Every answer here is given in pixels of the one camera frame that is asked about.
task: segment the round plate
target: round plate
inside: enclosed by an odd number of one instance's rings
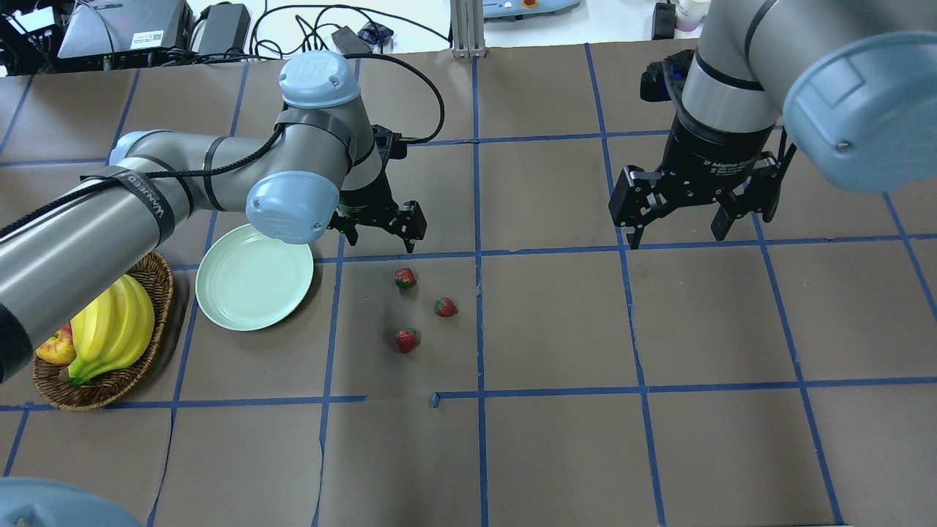
[[[234,331],[276,324],[303,300],[312,284],[312,250],[259,233],[251,224],[225,234],[208,249],[195,277],[205,316]]]

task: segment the wicker basket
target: wicker basket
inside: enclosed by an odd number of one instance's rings
[[[166,259],[153,251],[127,273],[143,286],[153,301],[156,321],[150,345],[133,365],[98,375],[81,386],[62,382],[59,380],[62,366],[36,357],[33,361],[33,384],[39,394],[55,408],[82,412],[110,404],[129,392],[153,364],[163,331],[166,329],[166,322],[169,320],[173,291],[172,270]]]

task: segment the brown woven basket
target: brown woven basket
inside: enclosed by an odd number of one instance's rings
[[[110,404],[129,392],[153,364],[163,331],[166,329],[166,322],[169,320],[172,270],[161,254],[152,251],[127,273],[143,286],[153,301],[156,322],[150,345],[131,366],[102,373],[81,386],[62,382],[59,380],[62,366],[36,357],[33,361],[33,384],[39,394],[55,408],[82,412]]]

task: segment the strawberry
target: strawberry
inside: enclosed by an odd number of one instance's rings
[[[397,287],[400,289],[409,289],[416,285],[416,277],[413,276],[413,270],[409,267],[397,269],[397,272],[394,273],[394,283],[396,283]]]
[[[397,347],[401,354],[408,354],[413,348],[420,345],[420,332],[411,327],[405,327],[397,332]]]
[[[452,298],[446,298],[443,296],[436,301],[436,305],[433,307],[433,310],[442,318],[447,318],[455,315],[459,312],[459,309],[455,306]]]

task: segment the white label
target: white label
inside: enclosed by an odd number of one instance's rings
[[[133,40],[130,42],[131,50],[142,50],[158,46],[163,41],[164,31],[143,31],[133,34]]]

